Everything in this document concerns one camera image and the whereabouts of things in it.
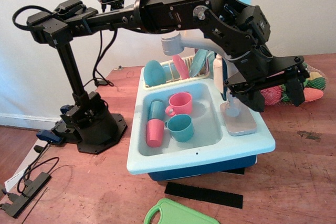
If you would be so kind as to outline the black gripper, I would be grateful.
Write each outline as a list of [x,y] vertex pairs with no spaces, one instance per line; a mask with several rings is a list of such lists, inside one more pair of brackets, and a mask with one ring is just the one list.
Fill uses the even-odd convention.
[[264,112],[265,98],[259,90],[281,84],[286,84],[286,95],[294,106],[305,102],[302,83],[309,71],[303,56],[276,57],[253,49],[229,61],[238,72],[226,79],[226,88],[253,111]]

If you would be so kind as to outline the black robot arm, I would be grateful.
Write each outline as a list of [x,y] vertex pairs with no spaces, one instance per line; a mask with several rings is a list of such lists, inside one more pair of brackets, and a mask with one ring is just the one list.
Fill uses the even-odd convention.
[[309,77],[302,56],[276,57],[266,46],[270,24],[259,6],[239,0],[136,0],[133,5],[103,14],[80,0],[68,0],[54,11],[38,7],[38,13],[19,29],[34,40],[58,50],[76,105],[91,108],[70,42],[75,37],[119,28],[137,33],[165,34],[199,29],[228,55],[237,73],[224,80],[233,96],[256,112],[264,110],[261,90],[283,84],[295,106],[304,103],[304,82]]

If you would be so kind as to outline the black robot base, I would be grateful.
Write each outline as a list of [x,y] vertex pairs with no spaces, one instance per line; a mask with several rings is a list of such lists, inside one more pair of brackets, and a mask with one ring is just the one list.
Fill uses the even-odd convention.
[[96,92],[73,95],[75,105],[63,112],[51,131],[63,142],[77,145],[82,153],[99,154],[118,144],[127,129],[120,113],[110,113]]

